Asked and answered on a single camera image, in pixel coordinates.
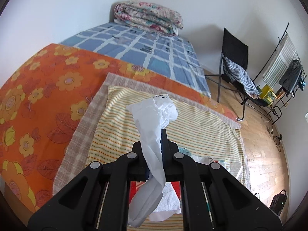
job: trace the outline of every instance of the black folding chair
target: black folding chair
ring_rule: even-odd
[[[226,28],[224,29],[224,39],[222,43],[222,52],[221,52],[221,58],[219,63],[219,73],[218,74],[212,74],[212,75],[205,75],[205,78],[216,82],[215,80],[212,80],[209,78],[210,76],[217,76],[218,77],[218,96],[217,96],[217,102],[219,102],[220,97],[220,88],[223,86],[221,84],[221,79],[226,81],[227,83],[231,83],[236,89],[230,89],[228,87],[223,86],[224,88],[238,92],[241,99],[242,99],[242,105],[243,105],[243,117],[241,119],[237,118],[238,121],[244,120],[245,117],[245,104],[247,99],[251,100],[253,103],[255,103],[258,106],[261,107],[267,107],[268,103],[263,101],[262,99],[254,99],[251,96],[249,96],[244,89],[244,86],[237,82],[231,82],[229,76],[227,74],[221,73],[221,66],[222,62],[224,62],[225,67],[228,69],[227,61],[225,57],[229,58],[231,61],[235,62],[236,64],[240,65],[243,69],[247,70],[248,67],[248,46],[242,43],[240,40],[238,40],[236,37],[234,37]]]

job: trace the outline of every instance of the clothes drying rack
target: clothes drying rack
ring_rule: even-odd
[[[281,38],[279,38],[278,44],[275,48],[275,50],[273,51],[273,53],[271,54],[271,56],[269,57],[269,59],[267,60],[267,62],[264,64],[264,66],[261,68],[261,70],[259,71],[259,73],[256,75],[256,77],[253,79],[253,82],[259,77],[259,75],[262,73],[262,71],[265,69],[265,67],[267,66],[268,62],[271,60],[271,58],[273,57],[274,53],[277,51],[277,48],[280,44],[280,42],[282,41],[283,37],[287,34],[287,29],[289,27],[289,24],[287,24],[287,27],[285,28],[285,31],[283,32],[283,35]],[[301,60],[298,56],[298,53],[296,52],[296,56],[298,57],[299,62],[301,63]],[[306,79],[307,75],[304,71],[303,68],[303,73],[304,73],[304,80]],[[294,94],[296,94],[297,90],[299,89],[299,86],[296,85],[295,90],[294,90]],[[246,102],[246,104],[248,104],[250,107],[252,107],[253,109],[255,109],[256,111],[258,111],[260,114],[262,114],[264,117],[266,117],[269,121],[272,122],[272,125],[275,124],[281,117],[282,117],[282,108],[287,108],[287,104],[288,102],[293,98],[295,99],[295,97],[290,96],[290,98],[287,99],[287,101],[283,101],[284,97],[286,96],[286,94],[284,94],[281,98],[279,98],[274,105],[270,105],[267,108],[269,109],[269,111],[265,110],[263,107],[258,106],[258,108],[256,108],[254,105],[250,104],[249,102]],[[276,119],[272,119],[271,117],[271,113],[273,113],[273,115],[276,117]]]

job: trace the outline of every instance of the yellow flower pattern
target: yellow flower pattern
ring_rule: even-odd
[[[78,50],[79,49],[76,49],[76,48],[73,48],[73,47],[59,45],[55,48],[54,55],[69,56],[69,55],[71,55],[72,53],[75,53]]]
[[[15,129],[13,126],[9,127],[2,135],[2,147],[5,151],[8,150],[8,146],[11,146],[15,142]]]
[[[70,110],[72,111],[70,118],[73,121],[81,120],[81,118],[84,116],[84,113],[87,109],[87,103],[85,101],[81,101],[78,104],[73,104],[70,107]]]
[[[75,87],[79,87],[81,85],[83,78],[84,77],[78,72],[68,72],[59,77],[59,81],[57,81],[56,86],[59,87],[60,91],[72,91]]]
[[[26,94],[23,92],[23,87],[21,85],[7,91],[0,104],[0,124],[15,119],[17,110],[25,97]]]
[[[110,62],[105,61],[104,59],[99,59],[93,62],[93,65],[96,69],[106,69],[109,67]]]
[[[74,56],[70,56],[69,58],[67,58],[65,60],[66,65],[71,65],[71,64],[75,64],[78,61],[78,57],[74,57]]]
[[[34,104],[37,102],[37,100],[42,99],[43,97],[43,88],[35,89],[31,92],[31,94],[28,97],[28,100]]]
[[[19,140],[19,152],[24,156],[27,157],[28,155],[32,155],[34,152],[33,144],[34,139],[30,137],[29,134],[25,134],[24,137],[20,138]]]
[[[16,71],[16,72],[12,75],[11,81],[12,81],[12,82],[13,82],[13,81],[16,81],[17,78],[18,78],[18,76],[20,76],[20,72],[19,72],[19,71]]]
[[[43,55],[47,54],[47,52],[48,52],[47,50],[43,49],[43,50],[41,50],[40,52],[37,53],[37,56],[43,56]]]
[[[133,76],[136,80],[145,82],[149,82],[153,77],[156,76],[156,73],[149,69],[125,62],[120,62],[119,71],[122,74]]]
[[[30,65],[30,64],[33,62],[34,58],[36,58],[36,57],[37,57],[37,54],[34,54],[32,57],[30,57],[29,60],[27,60],[27,61],[23,64],[23,66],[28,66],[28,65]]]
[[[31,64],[29,70],[36,70],[40,66],[39,62],[34,62]]]
[[[20,164],[4,160],[2,168],[1,175],[10,189],[30,211],[34,212],[34,206],[36,205],[35,196],[23,175],[23,169]]]

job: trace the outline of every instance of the bed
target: bed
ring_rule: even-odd
[[[108,27],[113,27],[113,30],[124,28],[109,23],[85,32],[93,33],[92,36],[98,35],[102,34],[99,30],[107,31]],[[144,36],[147,33],[141,33],[138,29],[134,31],[137,35],[135,46],[138,41],[146,40]],[[244,146],[240,140],[236,115],[207,96],[209,91],[201,75],[203,70],[198,66],[198,60],[194,59],[195,53],[188,42],[182,40],[181,44],[193,56],[185,56],[186,61],[178,57],[181,59],[180,64],[175,63],[175,53],[180,53],[177,51],[180,38],[168,38],[173,46],[173,49],[169,49],[169,62],[162,61],[158,49],[153,48],[151,53],[140,52],[144,59],[141,58],[142,62],[138,65],[132,63],[138,61],[135,56],[125,55],[130,51],[137,52],[131,44],[126,47],[116,45],[113,41],[117,38],[103,42],[102,39],[86,36],[85,32],[62,44],[50,44],[37,52],[0,89],[0,172],[9,188],[30,212],[42,207],[52,197],[55,188],[61,188],[61,183],[67,183],[85,165],[89,146],[81,152],[72,151],[72,145],[76,148],[79,141],[91,144],[93,138],[87,135],[87,131],[89,124],[93,126],[93,119],[83,116],[98,113],[97,109],[102,110],[104,105],[97,98],[106,96],[100,92],[105,82],[111,82],[106,80],[110,73],[129,79],[125,84],[130,84],[132,89],[136,89],[136,86],[132,86],[134,82],[155,87],[160,89],[155,93],[167,91],[185,97],[192,105],[201,106],[202,110],[206,109],[218,116],[238,130],[236,135],[239,136],[238,145],[241,146],[240,159],[244,164]],[[83,45],[89,40],[100,41],[100,45],[92,45],[92,48]],[[163,40],[167,44],[167,38],[162,36],[148,39],[154,47],[162,47]],[[122,51],[117,49],[104,52],[106,55],[103,55],[103,47],[109,45]],[[157,61],[151,62],[152,58],[163,64],[160,66]],[[109,85],[124,86],[121,83]],[[91,107],[94,110],[89,112],[87,109]]]
[[[211,97],[192,44],[113,22],[61,42],[147,68]]]

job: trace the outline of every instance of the white wall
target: white wall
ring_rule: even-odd
[[[122,0],[10,0],[0,16],[0,87],[50,43],[109,21]]]
[[[180,35],[193,44],[201,65],[218,72],[223,29],[249,46],[251,77],[259,72],[290,22],[289,34],[303,57],[308,39],[289,0],[146,0],[180,12],[184,28]]]

